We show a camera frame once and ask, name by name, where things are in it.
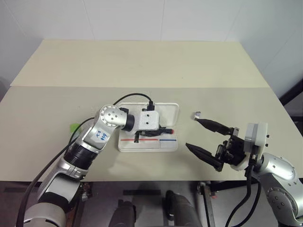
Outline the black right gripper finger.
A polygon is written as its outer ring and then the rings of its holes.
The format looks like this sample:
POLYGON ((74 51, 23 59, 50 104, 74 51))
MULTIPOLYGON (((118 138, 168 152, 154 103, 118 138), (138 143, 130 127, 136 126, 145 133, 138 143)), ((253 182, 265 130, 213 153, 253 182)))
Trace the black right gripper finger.
POLYGON ((222 171, 224 162, 221 161, 220 159, 214 157, 212 155, 212 153, 210 153, 209 151, 207 151, 207 150, 205 150, 205 149, 203 149, 201 147, 198 147, 198 146, 195 146, 195 145, 192 145, 192 144, 189 144, 189 143, 186 143, 186 147, 198 159, 200 159, 200 160, 204 161, 205 163, 207 163, 207 164, 211 165, 212 167, 214 167, 214 169, 217 172, 221 172, 222 171))
POLYGON ((212 120, 195 118, 195 121, 199 122, 206 129, 208 129, 212 132, 217 132, 221 135, 235 135, 235 136, 237 136, 238 133, 239 133, 238 128, 227 127, 223 124, 220 124, 220 123, 212 121, 212 120))

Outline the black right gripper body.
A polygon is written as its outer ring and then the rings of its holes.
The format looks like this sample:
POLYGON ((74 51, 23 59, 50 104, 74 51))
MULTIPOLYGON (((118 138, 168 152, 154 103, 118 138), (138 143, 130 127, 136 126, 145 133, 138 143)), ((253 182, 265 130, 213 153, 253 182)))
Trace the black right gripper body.
POLYGON ((223 163, 237 166, 244 158, 244 140, 231 135, 228 140, 218 145, 215 157, 223 163))

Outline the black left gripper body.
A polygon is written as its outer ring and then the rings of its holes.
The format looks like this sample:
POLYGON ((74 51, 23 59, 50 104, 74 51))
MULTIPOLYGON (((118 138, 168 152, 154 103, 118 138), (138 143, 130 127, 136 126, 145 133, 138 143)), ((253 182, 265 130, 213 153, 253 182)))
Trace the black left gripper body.
POLYGON ((154 131, 140 131, 140 135, 141 136, 145 136, 145 137, 156 137, 159 136, 163 133, 163 129, 158 129, 158 130, 154 130, 154 131))

